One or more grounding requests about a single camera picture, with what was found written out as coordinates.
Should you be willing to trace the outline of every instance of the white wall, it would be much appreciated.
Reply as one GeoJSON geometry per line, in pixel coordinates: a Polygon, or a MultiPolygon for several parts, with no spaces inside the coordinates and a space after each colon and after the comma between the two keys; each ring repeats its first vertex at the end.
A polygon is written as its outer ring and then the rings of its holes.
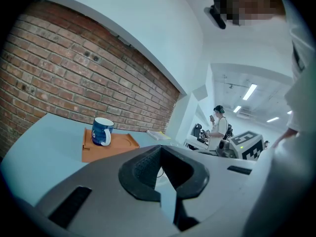
{"type": "Polygon", "coordinates": [[[255,123],[249,120],[236,117],[234,113],[225,113],[228,123],[233,127],[233,134],[238,135],[248,130],[262,134],[263,140],[268,140],[271,144],[281,136],[282,132],[270,128],[268,125],[255,123]]]}
{"type": "Polygon", "coordinates": [[[209,120],[209,116],[213,114],[213,109],[217,105],[217,103],[215,103],[213,72],[211,70],[210,65],[208,65],[207,69],[205,86],[207,91],[207,97],[200,100],[198,104],[201,107],[206,119],[209,120]]]}
{"type": "Polygon", "coordinates": [[[198,107],[198,100],[193,93],[181,96],[171,115],[166,135],[175,139],[180,144],[184,144],[191,129],[191,123],[198,107]]]}
{"type": "Polygon", "coordinates": [[[51,0],[113,30],[190,93],[203,33],[186,0],[51,0]]]}
{"type": "Polygon", "coordinates": [[[208,45],[203,45],[201,56],[198,59],[196,64],[196,72],[194,78],[190,80],[191,89],[196,90],[202,88],[202,90],[206,90],[205,81],[210,68],[210,53],[208,49],[208,45]]]}

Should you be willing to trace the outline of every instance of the air vent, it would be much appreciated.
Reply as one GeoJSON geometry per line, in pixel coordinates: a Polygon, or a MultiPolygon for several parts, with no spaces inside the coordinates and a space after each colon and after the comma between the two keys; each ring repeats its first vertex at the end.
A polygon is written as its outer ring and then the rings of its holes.
{"type": "Polygon", "coordinates": [[[239,112],[237,112],[236,117],[241,119],[250,119],[253,115],[249,109],[241,108],[239,112]]]}

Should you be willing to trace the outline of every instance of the brick wall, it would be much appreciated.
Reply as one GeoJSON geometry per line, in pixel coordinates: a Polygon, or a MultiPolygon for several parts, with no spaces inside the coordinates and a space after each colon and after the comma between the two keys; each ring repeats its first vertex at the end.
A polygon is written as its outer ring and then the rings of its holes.
{"type": "Polygon", "coordinates": [[[97,22],[37,0],[20,15],[1,54],[0,153],[46,113],[165,131],[178,96],[140,52],[97,22]]]}

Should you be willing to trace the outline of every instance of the orange tray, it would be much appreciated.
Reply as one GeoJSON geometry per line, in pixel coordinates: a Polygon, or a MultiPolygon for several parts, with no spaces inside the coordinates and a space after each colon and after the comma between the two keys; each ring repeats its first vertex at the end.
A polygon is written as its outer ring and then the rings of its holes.
{"type": "Polygon", "coordinates": [[[115,156],[139,148],[130,134],[111,134],[108,146],[97,146],[92,142],[92,130],[84,129],[82,143],[82,162],[92,162],[101,158],[115,156]]]}

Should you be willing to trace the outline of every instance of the black slot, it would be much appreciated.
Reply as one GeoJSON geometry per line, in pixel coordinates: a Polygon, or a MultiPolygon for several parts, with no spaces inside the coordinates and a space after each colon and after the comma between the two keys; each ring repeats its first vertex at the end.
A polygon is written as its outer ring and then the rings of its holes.
{"type": "Polygon", "coordinates": [[[62,228],[67,228],[84,201],[91,193],[87,187],[77,187],[56,210],[49,216],[49,219],[62,228]]]}
{"type": "Polygon", "coordinates": [[[244,175],[250,175],[251,173],[251,169],[237,166],[229,166],[227,169],[244,175]]]}

